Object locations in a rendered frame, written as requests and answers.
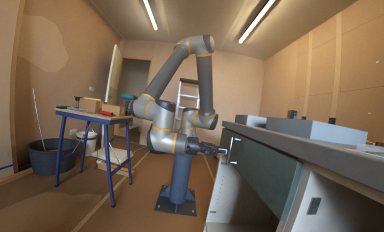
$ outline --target white bucket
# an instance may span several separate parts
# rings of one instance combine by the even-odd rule
[[[85,131],[80,131],[76,133],[76,140],[80,141],[81,143],[78,145],[77,148],[83,147],[83,135],[85,135]],[[94,131],[88,131],[88,138],[86,139],[86,148],[85,148],[85,156],[90,156],[93,152],[96,150],[96,141],[98,140],[98,133],[95,133]]]

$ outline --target light patch on wall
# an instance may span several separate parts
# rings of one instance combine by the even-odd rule
[[[22,16],[18,56],[45,72],[58,72],[68,60],[62,34],[43,16]]]

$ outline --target doorway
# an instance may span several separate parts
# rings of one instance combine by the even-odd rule
[[[126,101],[121,98],[121,94],[139,97],[144,93],[148,85],[150,67],[150,60],[123,58],[117,90],[117,106],[125,106]],[[142,121],[141,118],[134,117],[133,121],[129,124],[129,140],[133,143],[140,143]],[[115,125],[113,137],[121,140],[126,139],[125,124]]]

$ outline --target blue tape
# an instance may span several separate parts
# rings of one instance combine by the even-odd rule
[[[1,168],[0,168],[0,171],[1,171],[1,170],[3,170],[3,169],[6,169],[6,168],[12,167],[12,166],[14,166],[14,165],[13,165],[13,164],[10,164],[10,165],[7,165],[7,166],[4,166],[4,167],[1,167]]]

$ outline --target floor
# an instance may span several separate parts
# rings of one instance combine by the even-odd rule
[[[125,149],[125,141],[111,140],[114,148]],[[130,143],[135,174],[132,185],[122,175],[113,176],[116,207],[111,207],[105,170],[86,157],[84,171],[76,166],[55,176],[30,174],[0,186],[0,231],[17,232],[202,232],[214,185],[218,160],[193,157],[188,187],[195,190],[197,216],[155,211],[162,185],[171,182],[173,155],[152,154],[137,143]]]

